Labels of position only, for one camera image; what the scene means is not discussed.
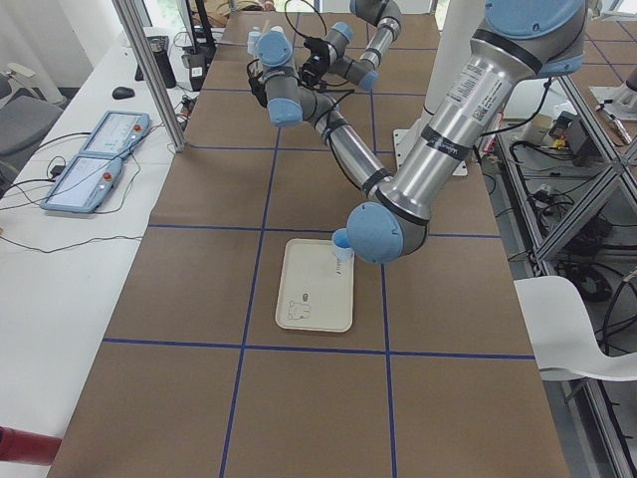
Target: small cup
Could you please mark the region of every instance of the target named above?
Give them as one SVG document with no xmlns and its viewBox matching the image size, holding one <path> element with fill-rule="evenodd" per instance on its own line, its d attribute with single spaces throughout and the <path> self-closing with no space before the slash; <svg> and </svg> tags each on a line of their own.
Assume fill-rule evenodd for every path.
<svg viewBox="0 0 637 478">
<path fill-rule="evenodd" d="M 338 229 L 331 235 L 331 243 L 333 245 L 332 252 L 336 259 L 347 261 L 354 255 L 347 238 L 347 231 L 344 228 Z"/>
</svg>

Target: white table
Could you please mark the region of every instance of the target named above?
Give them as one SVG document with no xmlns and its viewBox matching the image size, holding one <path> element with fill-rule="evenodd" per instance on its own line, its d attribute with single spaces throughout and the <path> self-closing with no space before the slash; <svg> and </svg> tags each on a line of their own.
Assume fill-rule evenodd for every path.
<svg viewBox="0 0 637 478">
<path fill-rule="evenodd" d="M 146 33 L 168 34 L 158 29 Z M 169 32 L 171 44 L 173 35 Z M 133 78 L 132 49 L 123 44 L 118 41 L 108 50 L 45 140 L 90 131 L 108 110 L 145 112 L 152 124 L 161 123 L 146 83 Z M 177 82 L 189 89 L 180 55 L 179 48 L 171 48 Z M 135 97 L 114 100 L 110 93 L 117 86 L 133 88 Z M 176 106 L 184 92 L 173 88 L 168 94 Z M 84 140 L 78 136 L 38 151 L 16 181 L 46 177 L 53 156 L 71 160 Z M 160 127 L 136 149 L 141 171 L 121 211 L 85 216 L 45 212 L 35 205 L 0 210 L 3 236 L 42 249 L 94 237 L 142 236 L 173 158 L 169 143 Z M 120 205 L 136 171 L 129 159 L 100 210 Z M 49 187 L 33 183 L 24 189 L 39 199 Z M 13 188 L 0 201 L 0 209 L 25 202 Z M 64 436 L 138 245 L 112 240 L 42 254 L 0 241 L 0 425 Z M 0 478 L 43 477 L 47 472 L 48 467 L 0 462 Z"/>
</svg>

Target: black bottle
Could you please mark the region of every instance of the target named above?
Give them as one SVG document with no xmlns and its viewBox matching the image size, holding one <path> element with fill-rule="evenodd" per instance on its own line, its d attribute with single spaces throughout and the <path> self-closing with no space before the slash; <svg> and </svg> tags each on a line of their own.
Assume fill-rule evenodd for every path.
<svg viewBox="0 0 637 478">
<path fill-rule="evenodd" d="M 167 88 L 173 88 L 177 85 L 177 81 L 175 80 L 175 75 L 172 72 L 170 60 L 168 60 L 168 52 L 164 50 L 159 40 L 150 41 L 150 51 L 155 57 L 155 62 L 157 62 L 157 67 L 159 67 L 159 73 L 161 74 L 163 83 Z"/>
</svg>

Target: brown table surface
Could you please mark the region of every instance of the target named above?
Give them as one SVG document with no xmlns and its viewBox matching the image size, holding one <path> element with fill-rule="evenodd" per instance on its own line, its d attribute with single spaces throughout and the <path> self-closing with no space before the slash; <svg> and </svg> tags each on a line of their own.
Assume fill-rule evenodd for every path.
<svg viewBox="0 0 637 478">
<path fill-rule="evenodd" d="M 325 16 L 362 53 L 372 29 Z M 248 92 L 244 42 L 266 19 L 285 24 L 230 21 L 49 476 L 567 477 L 477 166 L 420 251 L 356 259 L 350 331 L 275 324 L 286 242 L 328 238 L 362 197 L 308 126 L 277 130 Z M 408 16 L 374 93 L 342 104 L 388 165 L 437 44 L 433 17 Z"/>
</svg>

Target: label on robot arm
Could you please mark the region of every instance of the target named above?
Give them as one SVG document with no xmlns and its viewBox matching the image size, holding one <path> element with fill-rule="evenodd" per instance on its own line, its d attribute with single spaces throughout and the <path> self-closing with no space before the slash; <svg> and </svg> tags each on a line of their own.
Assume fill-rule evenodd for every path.
<svg viewBox="0 0 637 478">
<path fill-rule="evenodd" d="M 463 114 L 486 125 L 507 97 L 513 85 L 498 74 L 467 65 L 447 94 L 453 105 L 463 110 Z"/>
</svg>

